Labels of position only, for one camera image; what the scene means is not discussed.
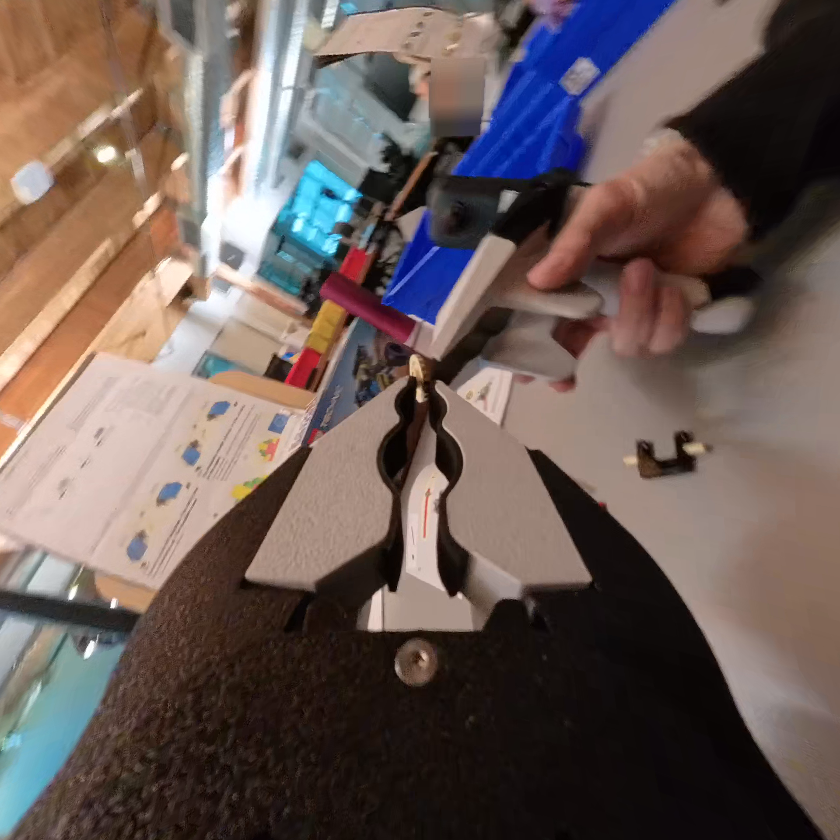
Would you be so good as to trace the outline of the maroon cylinder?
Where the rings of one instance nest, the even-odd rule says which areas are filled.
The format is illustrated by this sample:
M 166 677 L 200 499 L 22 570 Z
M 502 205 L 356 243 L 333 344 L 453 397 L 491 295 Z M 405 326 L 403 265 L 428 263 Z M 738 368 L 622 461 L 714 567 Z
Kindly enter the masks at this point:
M 418 322 L 405 313 L 385 305 L 371 291 L 338 272 L 322 283 L 320 298 L 362 319 L 397 343 L 408 348 L 417 345 Z

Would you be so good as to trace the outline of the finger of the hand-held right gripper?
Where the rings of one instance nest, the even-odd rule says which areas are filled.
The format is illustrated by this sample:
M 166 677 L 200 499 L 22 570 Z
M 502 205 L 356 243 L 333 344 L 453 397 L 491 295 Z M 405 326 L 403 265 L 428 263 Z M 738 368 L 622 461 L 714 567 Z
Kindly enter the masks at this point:
M 537 306 L 535 297 L 523 291 L 523 286 L 493 290 L 502 270 L 517 251 L 515 243 L 501 236 L 488 235 L 482 239 L 437 312 L 427 339 L 429 358 L 441 361 L 488 309 L 545 313 Z

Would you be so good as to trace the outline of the yellow plastic crate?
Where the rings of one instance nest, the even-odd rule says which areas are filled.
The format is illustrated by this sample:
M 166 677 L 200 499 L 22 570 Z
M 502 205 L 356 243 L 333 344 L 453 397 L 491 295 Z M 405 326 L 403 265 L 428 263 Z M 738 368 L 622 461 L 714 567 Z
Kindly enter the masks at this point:
M 306 347 L 324 355 L 332 347 L 334 341 L 341 335 L 348 313 L 339 304 L 322 301 L 322 305 L 306 340 Z

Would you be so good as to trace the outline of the person's right hand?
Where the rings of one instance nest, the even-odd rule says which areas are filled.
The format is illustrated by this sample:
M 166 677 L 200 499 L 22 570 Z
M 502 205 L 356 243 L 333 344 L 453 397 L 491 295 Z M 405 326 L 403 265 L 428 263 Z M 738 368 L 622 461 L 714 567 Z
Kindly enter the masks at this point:
M 554 333 L 578 358 L 607 333 L 623 356 L 668 354 L 690 330 L 685 295 L 660 279 L 698 277 L 724 266 L 747 240 L 741 204 L 708 161 L 672 139 L 610 181 L 584 190 L 528 281 L 542 291 L 581 279 L 597 259 L 617 259 L 617 315 L 565 322 Z

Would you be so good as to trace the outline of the lego set box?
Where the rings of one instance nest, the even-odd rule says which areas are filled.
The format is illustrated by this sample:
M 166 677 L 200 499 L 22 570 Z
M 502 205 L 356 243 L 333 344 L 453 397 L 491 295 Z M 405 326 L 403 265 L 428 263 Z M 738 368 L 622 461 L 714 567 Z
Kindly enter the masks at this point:
M 412 352 L 354 319 L 334 348 L 302 442 L 313 444 L 408 373 Z

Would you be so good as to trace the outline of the person's right forearm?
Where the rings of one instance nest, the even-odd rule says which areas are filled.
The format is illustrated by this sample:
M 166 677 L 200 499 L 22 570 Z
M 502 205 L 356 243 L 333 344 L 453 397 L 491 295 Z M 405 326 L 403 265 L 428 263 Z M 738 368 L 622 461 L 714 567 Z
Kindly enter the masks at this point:
M 761 55 L 665 128 L 709 162 L 751 233 L 768 234 L 838 178 L 839 2 L 780 2 Z

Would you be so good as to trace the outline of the printed paper sheet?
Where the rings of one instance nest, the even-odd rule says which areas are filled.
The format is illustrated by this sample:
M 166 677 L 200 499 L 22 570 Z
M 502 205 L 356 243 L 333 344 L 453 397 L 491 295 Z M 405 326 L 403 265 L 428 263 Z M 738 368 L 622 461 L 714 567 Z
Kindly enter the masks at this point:
M 95 354 L 7 454 L 2 535 L 157 591 L 296 451 L 307 408 Z

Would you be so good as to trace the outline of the black lego frame tan pins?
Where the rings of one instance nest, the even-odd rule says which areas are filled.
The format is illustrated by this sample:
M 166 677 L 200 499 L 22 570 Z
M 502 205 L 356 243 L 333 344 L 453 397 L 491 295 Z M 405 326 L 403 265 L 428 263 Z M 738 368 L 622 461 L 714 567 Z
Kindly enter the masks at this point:
M 637 440 L 635 453 L 623 457 L 625 467 L 634 468 L 645 480 L 684 476 L 697 470 L 698 460 L 714 449 L 695 439 L 693 433 L 679 430 L 674 433 L 675 453 L 670 458 L 659 458 L 649 440 Z

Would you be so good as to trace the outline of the brown cardboard board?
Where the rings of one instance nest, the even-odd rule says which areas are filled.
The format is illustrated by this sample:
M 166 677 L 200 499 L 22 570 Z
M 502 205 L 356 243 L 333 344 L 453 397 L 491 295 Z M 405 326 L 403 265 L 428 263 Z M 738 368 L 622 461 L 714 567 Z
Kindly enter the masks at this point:
M 264 402 L 292 410 L 307 410 L 318 400 L 314 392 L 305 388 L 242 371 L 223 371 L 213 375 L 208 381 L 246 396 L 252 396 Z

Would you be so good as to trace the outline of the white ceiling device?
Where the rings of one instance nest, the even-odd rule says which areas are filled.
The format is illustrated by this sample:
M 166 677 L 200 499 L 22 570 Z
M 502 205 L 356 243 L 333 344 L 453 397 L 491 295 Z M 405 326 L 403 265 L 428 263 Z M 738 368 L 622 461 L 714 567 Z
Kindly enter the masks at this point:
M 16 200 L 24 206 L 36 203 L 55 184 L 53 171 L 42 161 L 24 164 L 9 181 Z

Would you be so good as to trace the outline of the blue plastic bin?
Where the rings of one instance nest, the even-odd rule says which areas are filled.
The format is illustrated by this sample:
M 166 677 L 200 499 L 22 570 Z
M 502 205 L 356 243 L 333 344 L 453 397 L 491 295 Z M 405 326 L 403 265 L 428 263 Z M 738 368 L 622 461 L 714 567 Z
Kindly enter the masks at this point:
M 526 38 L 520 60 L 490 123 L 456 165 L 457 175 L 526 179 L 556 167 L 579 168 L 581 101 L 651 27 L 672 1 L 579 2 L 552 28 Z M 427 210 L 406 245 L 384 304 L 433 322 L 471 252 L 437 246 Z

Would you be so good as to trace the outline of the large glass window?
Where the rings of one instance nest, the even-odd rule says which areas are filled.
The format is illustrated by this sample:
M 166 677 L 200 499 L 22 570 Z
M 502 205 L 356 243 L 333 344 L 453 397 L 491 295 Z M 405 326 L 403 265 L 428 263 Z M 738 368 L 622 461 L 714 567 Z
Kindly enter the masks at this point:
M 322 269 L 336 267 L 341 235 L 361 194 L 319 161 L 303 169 L 295 191 L 269 229 L 258 276 L 300 298 Z

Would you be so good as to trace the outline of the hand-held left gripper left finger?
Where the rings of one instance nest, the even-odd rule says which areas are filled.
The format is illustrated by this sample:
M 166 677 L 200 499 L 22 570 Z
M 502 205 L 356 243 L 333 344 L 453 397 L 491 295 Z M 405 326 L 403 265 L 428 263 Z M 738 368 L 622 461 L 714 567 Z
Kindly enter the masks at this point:
M 413 381 L 398 380 L 309 447 L 247 582 L 310 594 L 395 591 L 412 423 Z

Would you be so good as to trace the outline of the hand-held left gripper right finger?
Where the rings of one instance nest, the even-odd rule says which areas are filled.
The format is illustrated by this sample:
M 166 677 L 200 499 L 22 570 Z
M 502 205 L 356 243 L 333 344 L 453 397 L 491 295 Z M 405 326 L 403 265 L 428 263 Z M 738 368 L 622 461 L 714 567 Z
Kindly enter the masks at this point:
M 501 602 L 588 588 L 592 574 L 529 451 L 449 386 L 436 382 L 429 399 L 446 592 L 487 620 Z

